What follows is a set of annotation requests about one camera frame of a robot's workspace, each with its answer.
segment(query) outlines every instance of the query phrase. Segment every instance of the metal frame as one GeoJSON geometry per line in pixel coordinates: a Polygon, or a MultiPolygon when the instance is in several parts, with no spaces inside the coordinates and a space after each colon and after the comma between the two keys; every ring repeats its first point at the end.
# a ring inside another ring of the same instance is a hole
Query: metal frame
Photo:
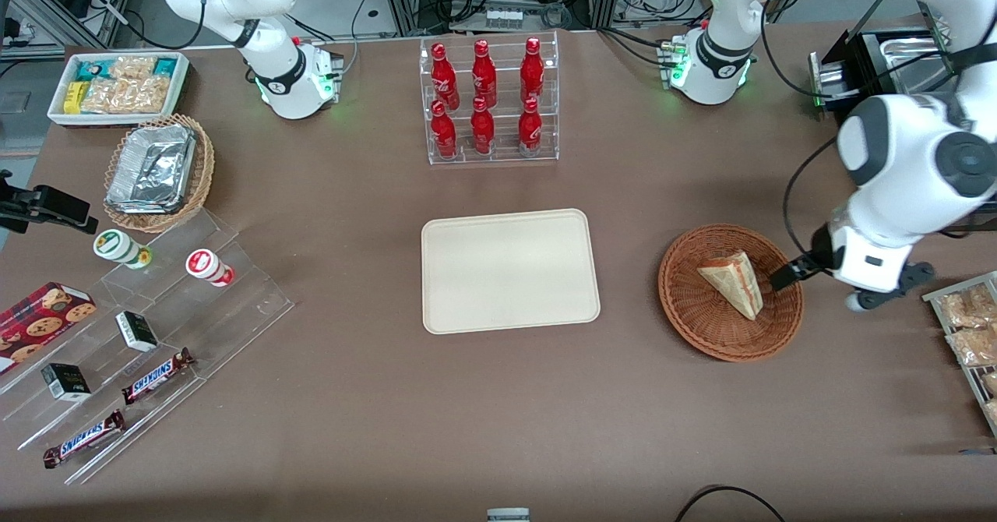
{"type": "MultiPolygon", "coordinates": [[[[124,10],[127,2],[128,0],[111,0],[111,4],[118,11],[124,10]]],[[[118,26],[121,25],[118,19],[107,11],[104,17],[100,18],[100,31],[95,34],[56,0],[11,0],[11,8],[36,28],[44,31],[52,38],[54,44],[5,48],[0,55],[0,59],[3,60],[61,57],[67,45],[109,49],[118,26]]]]}

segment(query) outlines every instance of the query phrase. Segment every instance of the foil container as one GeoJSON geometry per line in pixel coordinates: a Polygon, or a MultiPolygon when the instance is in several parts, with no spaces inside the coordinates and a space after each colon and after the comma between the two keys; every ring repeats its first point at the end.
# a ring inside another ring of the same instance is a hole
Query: foil container
{"type": "Polygon", "coordinates": [[[178,212],[196,145],[196,132],[184,125],[132,131],[104,202],[120,213],[178,212]]]}

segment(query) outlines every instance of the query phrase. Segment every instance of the white cup with red label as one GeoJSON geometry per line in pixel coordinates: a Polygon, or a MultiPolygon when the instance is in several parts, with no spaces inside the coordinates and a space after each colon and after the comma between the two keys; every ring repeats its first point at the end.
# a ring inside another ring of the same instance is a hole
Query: white cup with red label
{"type": "Polygon", "coordinates": [[[188,273],[195,278],[207,280],[214,287],[227,287],[235,279],[232,267],[221,262],[210,249],[197,249],[186,260],[188,273]]]}
{"type": "Polygon", "coordinates": [[[129,269],[142,269],[153,262],[152,249],[120,230],[102,231],[93,240],[93,252],[101,258],[124,264],[129,269]]]}

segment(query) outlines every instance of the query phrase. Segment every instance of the white cup with green label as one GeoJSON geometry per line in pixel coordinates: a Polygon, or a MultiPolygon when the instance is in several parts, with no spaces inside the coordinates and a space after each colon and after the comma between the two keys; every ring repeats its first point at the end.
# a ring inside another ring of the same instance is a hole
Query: white cup with green label
{"type": "Polygon", "coordinates": [[[124,264],[129,269],[142,269],[153,262],[152,249],[120,230],[102,231],[93,240],[93,252],[101,258],[124,264]]]}

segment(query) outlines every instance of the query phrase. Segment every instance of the snickers bar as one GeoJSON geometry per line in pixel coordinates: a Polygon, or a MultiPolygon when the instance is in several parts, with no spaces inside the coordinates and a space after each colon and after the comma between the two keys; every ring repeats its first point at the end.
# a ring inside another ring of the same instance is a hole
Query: snickers bar
{"type": "Polygon", "coordinates": [[[140,397],[155,390],[161,383],[171,379],[174,374],[185,369],[186,365],[190,365],[192,362],[193,357],[190,356],[190,351],[184,347],[182,351],[172,355],[170,360],[167,360],[157,367],[157,369],[147,373],[139,381],[122,390],[122,394],[125,395],[125,405],[134,404],[140,397]]]}
{"type": "Polygon", "coordinates": [[[125,417],[121,411],[115,409],[110,417],[77,434],[72,439],[65,441],[62,446],[54,446],[45,450],[45,456],[42,458],[43,462],[45,462],[45,469],[52,469],[58,466],[61,462],[65,461],[65,458],[70,457],[87,446],[93,445],[100,438],[109,436],[109,434],[117,431],[125,432],[125,417]]]}

